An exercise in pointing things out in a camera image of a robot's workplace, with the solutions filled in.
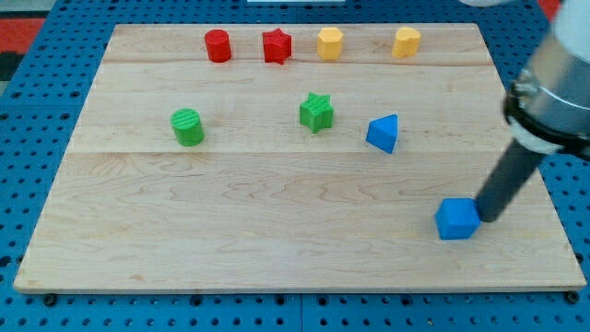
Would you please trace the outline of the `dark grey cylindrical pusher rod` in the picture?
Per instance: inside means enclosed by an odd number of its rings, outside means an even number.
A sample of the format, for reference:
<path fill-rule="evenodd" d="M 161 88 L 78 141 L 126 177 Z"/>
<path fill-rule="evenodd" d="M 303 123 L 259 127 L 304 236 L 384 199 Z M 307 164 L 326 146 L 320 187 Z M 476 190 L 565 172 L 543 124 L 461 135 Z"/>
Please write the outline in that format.
<path fill-rule="evenodd" d="M 544 154 L 531 151 L 513 139 L 476 195 L 480 219 L 497 220 L 543 159 Z"/>

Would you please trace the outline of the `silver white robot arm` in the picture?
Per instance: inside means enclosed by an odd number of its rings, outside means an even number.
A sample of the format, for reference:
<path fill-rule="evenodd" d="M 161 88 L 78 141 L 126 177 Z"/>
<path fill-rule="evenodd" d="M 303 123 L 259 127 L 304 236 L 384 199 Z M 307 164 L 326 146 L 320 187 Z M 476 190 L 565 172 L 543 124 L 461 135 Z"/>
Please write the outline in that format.
<path fill-rule="evenodd" d="M 493 222 L 548 155 L 589 158 L 589 0 L 560 5 L 503 103 L 513 140 L 476 196 Z"/>

